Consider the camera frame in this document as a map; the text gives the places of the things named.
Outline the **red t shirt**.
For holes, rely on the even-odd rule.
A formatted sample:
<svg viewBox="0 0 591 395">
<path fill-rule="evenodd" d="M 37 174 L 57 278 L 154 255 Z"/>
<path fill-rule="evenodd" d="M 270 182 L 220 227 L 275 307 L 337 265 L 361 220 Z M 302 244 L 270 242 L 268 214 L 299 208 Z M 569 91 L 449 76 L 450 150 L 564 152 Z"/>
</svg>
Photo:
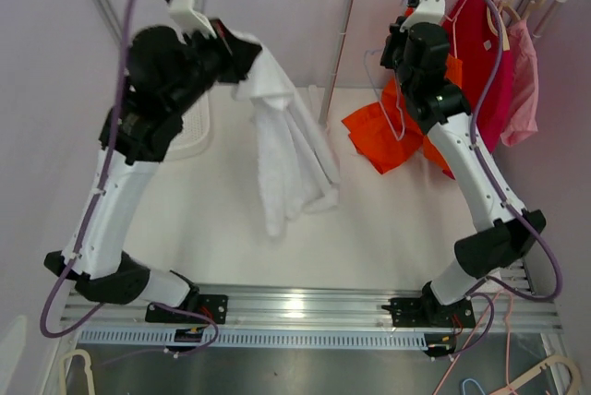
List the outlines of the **red t shirt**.
<svg viewBox="0 0 591 395">
<path fill-rule="evenodd" d="M 451 54 L 462 62 L 464 96 L 476 107 L 496 62 L 498 37 L 490 30 L 488 6 L 483 0 L 458 0 L 442 27 L 451 43 Z M 495 150 L 509 120 L 513 96 L 513 56 L 508 48 L 480 108 L 477 127 L 489 151 Z"/>
</svg>

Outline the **orange t shirt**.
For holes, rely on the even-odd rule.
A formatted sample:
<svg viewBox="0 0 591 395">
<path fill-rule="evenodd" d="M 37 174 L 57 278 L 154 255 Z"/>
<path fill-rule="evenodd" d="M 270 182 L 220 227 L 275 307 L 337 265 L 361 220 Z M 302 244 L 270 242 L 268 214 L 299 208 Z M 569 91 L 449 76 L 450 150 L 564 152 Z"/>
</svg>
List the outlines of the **orange t shirt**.
<svg viewBox="0 0 591 395">
<path fill-rule="evenodd" d="M 342 120 L 357 153 L 379 174 L 386 174 L 420 152 L 452 178 L 443 156 L 408 114 L 396 78 L 391 78 L 376 94 L 377 100 Z"/>
</svg>

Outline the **beige plastic hanger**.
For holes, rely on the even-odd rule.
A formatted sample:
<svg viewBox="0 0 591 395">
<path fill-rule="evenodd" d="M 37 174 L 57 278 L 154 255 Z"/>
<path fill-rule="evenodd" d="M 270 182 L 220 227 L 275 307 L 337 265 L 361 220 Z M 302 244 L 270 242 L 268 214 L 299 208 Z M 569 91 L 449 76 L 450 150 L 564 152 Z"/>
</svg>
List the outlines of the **beige plastic hanger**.
<svg viewBox="0 0 591 395">
<path fill-rule="evenodd" d="M 509 39 L 508 39 L 508 34 L 507 34 L 507 30 L 506 30 L 506 26 L 503 22 L 503 18 L 502 18 L 502 11 L 504 8 L 504 4 L 503 1 L 495 1 L 495 9 L 496 12 L 501 20 L 501 32 L 498 32 L 498 30 L 496 29 L 495 25 L 494 25 L 494 21 L 493 21 L 493 16 L 491 13 L 491 10 L 488 8 L 486 10 L 486 14 L 487 14 L 487 22 L 488 22 L 488 28 L 490 29 L 490 32 L 497 38 L 501 37 L 502 38 L 502 50 L 503 51 L 509 51 L 510 50 L 510 43 L 509 43 Z"/>
<path fill-rule="evenodd" d="M 513 7 L 513 0 L 500 1 L 498 4 L 501 16 L 507 16 L 512 23 L 527 20 L 533 12 L 545 5 L 547 0 L 522 0 L 518 9 Z"/>
</svg>

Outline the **pink t shirt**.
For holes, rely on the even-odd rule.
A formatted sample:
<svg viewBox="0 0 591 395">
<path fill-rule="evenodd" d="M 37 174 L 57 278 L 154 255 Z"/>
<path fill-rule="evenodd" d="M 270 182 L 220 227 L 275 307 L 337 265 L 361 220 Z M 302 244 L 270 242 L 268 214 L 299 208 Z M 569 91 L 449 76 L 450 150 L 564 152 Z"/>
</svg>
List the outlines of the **pink t shirt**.
<svg viewBox="0 0 591 395">
<path fill-rule="evenodd" d="M 501 141 L 512 147 L 538 131 L 539 75 L 537 51 L 526 21 L 522 19 L 512 24 L 507 32 L 513 57 L 513 89 Z"/>
</svg>

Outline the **white t shirt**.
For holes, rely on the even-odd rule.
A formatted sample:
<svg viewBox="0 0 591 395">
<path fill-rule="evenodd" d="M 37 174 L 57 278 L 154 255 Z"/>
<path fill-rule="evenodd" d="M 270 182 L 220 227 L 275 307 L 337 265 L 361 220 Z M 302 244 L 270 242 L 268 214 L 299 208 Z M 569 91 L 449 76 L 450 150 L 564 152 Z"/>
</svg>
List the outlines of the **white t shirt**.
<svg viewBox="0 0 591 395">
<path fill-rule="evenodd" d="M 267 235 L 283 237 L 287 223 L 301 214 L 335 208 L 341 176 L 327 134 L 266 46 L 232 98 L 253 106 Z"/>
</svg>

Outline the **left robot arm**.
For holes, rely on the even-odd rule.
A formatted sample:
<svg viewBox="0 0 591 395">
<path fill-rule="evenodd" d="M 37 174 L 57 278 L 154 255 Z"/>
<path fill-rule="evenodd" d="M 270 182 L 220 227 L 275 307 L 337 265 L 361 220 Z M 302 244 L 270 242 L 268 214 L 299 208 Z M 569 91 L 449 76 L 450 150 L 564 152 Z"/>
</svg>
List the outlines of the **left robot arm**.
<svg viewBox="0 0 591 395">
<path fill-rule="evenodd" d="M 261 53 L 260 44 L 237 37 L 220 20 L 213 28 L 207 37 L 153 26 L 139 31 L 128 48 L 121 105 L 109 112 L 99 137 L 92 214 L 67 247 L 44 260 L 89 301 L 164 304 L 179 322 L 199 311 L 194 283 L 137 262 L 124 243 L 146 186 L 183 129 L 184 114 L 215 84 L 246 80 Z"/>
</svg>

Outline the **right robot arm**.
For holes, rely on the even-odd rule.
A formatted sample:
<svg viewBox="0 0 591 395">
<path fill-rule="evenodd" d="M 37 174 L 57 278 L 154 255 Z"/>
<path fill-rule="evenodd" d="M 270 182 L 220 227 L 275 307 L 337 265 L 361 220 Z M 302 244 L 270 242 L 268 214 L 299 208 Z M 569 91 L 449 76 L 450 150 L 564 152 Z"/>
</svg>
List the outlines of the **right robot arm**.
<svg viewBox="0 0 591 395">
<path fill-rule="evenodd" d="M 486 145 L 471 128 L 472 109 L 462 89 L 446 76 L 450 43 L 433 23 L 389 27 L 380 63 L 392 70 L 405 108 L 448 164 L 470 210 L 475 233 L 454 244 L 454 259 L 415 299 L 393 298 L 386 305 L 400 327 L 447 328 L 469 316 L 469 292 L 497 269 L 523 258 L 546 226 L 539 210 L 529 211 L 501 178 Z"/>
</svg>

